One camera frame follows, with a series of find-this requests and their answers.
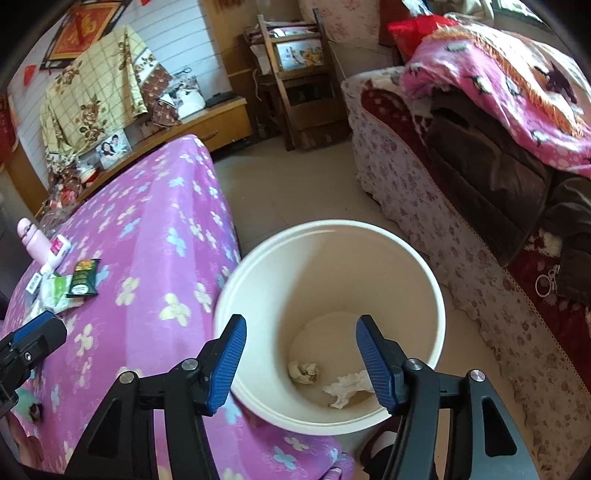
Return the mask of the pink thermos bottle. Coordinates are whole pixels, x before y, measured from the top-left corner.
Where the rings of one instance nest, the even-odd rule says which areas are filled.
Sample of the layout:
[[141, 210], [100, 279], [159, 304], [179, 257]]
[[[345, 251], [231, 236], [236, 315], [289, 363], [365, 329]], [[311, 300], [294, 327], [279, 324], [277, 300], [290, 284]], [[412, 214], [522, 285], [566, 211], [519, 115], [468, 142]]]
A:
[[21, 218], [17, 224], [17, 233], [26, 251], [40, 266], [51, 260], [51, 243], [34, 222]]

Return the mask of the red cushion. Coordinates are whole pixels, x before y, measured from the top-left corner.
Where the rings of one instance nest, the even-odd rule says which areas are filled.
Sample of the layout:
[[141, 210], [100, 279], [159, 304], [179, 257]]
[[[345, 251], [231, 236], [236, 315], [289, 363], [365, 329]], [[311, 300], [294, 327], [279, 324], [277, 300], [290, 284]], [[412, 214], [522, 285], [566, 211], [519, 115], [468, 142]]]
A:
[[394, 39], [404, 61], [410, 59], [422, 40], [441, 27], [457, 26], [458, 22], [439, 15], [421, 15], [391, 22], [388, 32]]

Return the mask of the paper ball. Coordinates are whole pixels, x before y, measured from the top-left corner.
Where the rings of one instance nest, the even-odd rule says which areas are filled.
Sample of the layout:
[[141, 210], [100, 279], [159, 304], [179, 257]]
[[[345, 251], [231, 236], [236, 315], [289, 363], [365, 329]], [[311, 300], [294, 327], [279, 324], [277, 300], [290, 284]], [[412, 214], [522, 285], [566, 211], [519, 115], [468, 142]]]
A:
[[315, 362], [298, 363], [291, 361], [287, 365], [287, 372], [291, 381], [300, 385], [314, 385], [320, 375], [320, 369]]

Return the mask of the green white packet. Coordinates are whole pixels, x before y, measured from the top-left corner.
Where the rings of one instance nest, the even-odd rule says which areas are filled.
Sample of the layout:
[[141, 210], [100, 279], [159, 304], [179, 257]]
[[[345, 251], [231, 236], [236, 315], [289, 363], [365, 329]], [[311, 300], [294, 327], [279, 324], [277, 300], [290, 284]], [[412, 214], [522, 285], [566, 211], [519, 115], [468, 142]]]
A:
[[51, 274], [42, 279], [39, 294], [44, 310], [59, 314], [77, 306], [76, 302], [67, 296], [71, 278], [71, 275]]

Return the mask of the white tissue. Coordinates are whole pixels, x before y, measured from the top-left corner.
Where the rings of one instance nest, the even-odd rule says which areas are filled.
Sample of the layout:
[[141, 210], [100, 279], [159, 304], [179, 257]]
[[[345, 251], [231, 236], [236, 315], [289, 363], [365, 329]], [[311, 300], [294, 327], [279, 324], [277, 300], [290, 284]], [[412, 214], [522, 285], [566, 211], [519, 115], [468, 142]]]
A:
[[322, 392], [334, 398], [331, 407], [342, 410], [358, 393], [374, 394], [375, 390], [367, 370], [339, 376], [338, 380], [322, 387]]

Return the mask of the dark brown coat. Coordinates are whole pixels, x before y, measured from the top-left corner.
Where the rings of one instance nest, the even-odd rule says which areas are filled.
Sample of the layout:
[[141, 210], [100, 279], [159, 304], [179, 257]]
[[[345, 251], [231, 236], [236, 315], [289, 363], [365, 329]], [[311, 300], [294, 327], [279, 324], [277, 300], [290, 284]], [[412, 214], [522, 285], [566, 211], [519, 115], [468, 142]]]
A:
[[425, 143], [456, 209], [508, 265], [536, 226], [590, 258], [590, 181], [544, 165], [464, 92], [435, 90]]

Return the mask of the wooden sideboard cabinet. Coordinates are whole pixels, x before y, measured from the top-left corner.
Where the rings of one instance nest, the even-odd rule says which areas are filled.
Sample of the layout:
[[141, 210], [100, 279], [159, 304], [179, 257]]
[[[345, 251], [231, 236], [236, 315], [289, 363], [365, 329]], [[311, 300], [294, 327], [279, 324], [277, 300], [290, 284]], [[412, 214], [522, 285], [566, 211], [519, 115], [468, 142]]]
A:
[[[250, 124], [246, 105], [245, 98], [235, 96], [211, 108], [196, 112], [187, 117], [181, 124], [170, 129], [160, 130], [154, 135], [141, 140], [120, 163], [100, 173], [80, 193], [78, 199], [83, 202], [91, 198], [101, 188], [149, 153], [181, 136], [190, 134], [197, 136], [209, 152], [214, 152], [232, 143], [252, 137], [252, 124]], [[40, 182], [21, 146], [16, 148], [7, 163], [1, 165], [1, 172], [8, 174], [28, 213], [32, 214], [36, 219], [40, 219], [43, 205], [48, 200], [49, 194]]]

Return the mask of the dark green tea packet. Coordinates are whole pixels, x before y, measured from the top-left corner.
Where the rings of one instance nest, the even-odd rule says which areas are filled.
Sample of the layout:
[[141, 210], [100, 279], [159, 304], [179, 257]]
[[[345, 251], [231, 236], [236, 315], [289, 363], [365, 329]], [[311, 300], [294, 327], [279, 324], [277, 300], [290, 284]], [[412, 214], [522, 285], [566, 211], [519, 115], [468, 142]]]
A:
[[86, 298], [98, 295], [96, 289], [99, 259], [80, 260], [76, 263], [66, 294], [67, 298]]

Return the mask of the framed couple photo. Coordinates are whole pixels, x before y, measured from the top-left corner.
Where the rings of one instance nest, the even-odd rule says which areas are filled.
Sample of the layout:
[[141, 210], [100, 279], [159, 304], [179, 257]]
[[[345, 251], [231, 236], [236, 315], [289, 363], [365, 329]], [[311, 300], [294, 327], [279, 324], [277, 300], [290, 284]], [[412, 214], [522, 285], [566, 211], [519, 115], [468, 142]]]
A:
[[123, 130], [114, 132], [95, 148], [98, 162], [108, 170], [131, 152], [131, 146]]

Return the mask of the yellow floral hanging cloth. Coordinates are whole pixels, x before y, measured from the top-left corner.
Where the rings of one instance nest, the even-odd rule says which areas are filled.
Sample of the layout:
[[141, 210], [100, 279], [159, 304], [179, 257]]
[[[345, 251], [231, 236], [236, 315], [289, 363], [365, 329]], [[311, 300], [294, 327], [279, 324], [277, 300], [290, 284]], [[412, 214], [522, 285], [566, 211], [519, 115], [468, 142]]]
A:
[[148, 112], [140, 67], [157, 66], [129, 25], [95, 42], [47, 87], [40, 125], [48, 168], [58, 171]]

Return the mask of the floral covered sofa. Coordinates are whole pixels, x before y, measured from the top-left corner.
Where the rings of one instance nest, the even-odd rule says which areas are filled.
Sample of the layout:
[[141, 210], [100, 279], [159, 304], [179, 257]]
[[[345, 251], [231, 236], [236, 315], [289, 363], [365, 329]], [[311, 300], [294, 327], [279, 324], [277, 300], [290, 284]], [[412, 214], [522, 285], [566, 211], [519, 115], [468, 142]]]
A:
[[590, 448], [590, 310], [540, 296], [541, 276], [558, 263], [548, 234], [531, 235], [508, 268], [498, 264], [429, 171], [421, 139], [429, 106], [406, 101], [399, 73], [342, 82], [360, 184], [478, 323], [523, 407], [541, 477], [569, 478]]

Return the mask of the cream plastic trash bucket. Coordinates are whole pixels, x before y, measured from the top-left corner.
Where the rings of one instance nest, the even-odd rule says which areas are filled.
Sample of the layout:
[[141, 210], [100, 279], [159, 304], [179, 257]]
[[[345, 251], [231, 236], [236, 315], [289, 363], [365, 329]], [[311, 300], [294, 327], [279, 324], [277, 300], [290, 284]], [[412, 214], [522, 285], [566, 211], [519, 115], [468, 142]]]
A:
[[[422, 256], [368, 223], [322, 220], [291, 227], [254, 248], [222, 289], [214, 328], [245, 318], [246, 342], [232, 394], [266, 422], [305, 435], [363, 431], [388, 417], [358, 393], [342, 410], [322, 387], [363, 370], [356, 321], [370, 315], [382, 334], [429, 366], [439, 362], [446, 308]], [[315, 362], [314, 385], [296, 384], [287, 365]]]

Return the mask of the white bottle magenta label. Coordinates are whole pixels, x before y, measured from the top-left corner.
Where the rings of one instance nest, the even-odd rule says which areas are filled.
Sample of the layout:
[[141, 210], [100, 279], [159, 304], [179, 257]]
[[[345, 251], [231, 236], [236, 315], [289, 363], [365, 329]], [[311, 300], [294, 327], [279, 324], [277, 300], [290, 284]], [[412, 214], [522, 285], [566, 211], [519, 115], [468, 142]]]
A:
[[40, 273], [42, 275], [54, 272], [64, 261], [71, 250], [71, 242], [63, 235], [56, 234], [50, 241]]

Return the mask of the pink floral tablecloth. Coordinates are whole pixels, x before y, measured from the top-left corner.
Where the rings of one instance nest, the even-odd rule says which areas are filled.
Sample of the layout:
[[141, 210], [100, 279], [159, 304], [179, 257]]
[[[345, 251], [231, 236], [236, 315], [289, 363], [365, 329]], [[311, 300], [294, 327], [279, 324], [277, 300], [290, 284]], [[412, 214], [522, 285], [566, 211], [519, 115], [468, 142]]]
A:
[[[168, 372], [213, 334], [222, 287], [240, 262], [211, 155], [194, 135], [167, 143], [80, 207], [59, 229], [72, 244], [60, 265], [99, 259], [98, 295], [59, 316], [67, 339], [25, 385], [44, 409], [40, 469], [63, 473], [84, 428], [117, 377]], [[338, 441], [288, 432], [229, 396], [204, 418], [221, 479], [352, 479]]]

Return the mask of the wooden chair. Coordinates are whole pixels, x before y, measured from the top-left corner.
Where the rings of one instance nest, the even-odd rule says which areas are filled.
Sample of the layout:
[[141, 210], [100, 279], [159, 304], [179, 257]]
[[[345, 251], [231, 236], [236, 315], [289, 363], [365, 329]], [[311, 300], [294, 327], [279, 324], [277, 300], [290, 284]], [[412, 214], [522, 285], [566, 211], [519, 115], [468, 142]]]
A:
[[256, 27], [245, 32], [249, 46], [259, 47], [269, 61], [256, 85], [273, 102], [288, 151], [339, 143], [351, 131], [320, 10], [312, 10], [312, 17], [273, 22], [259, 14]]

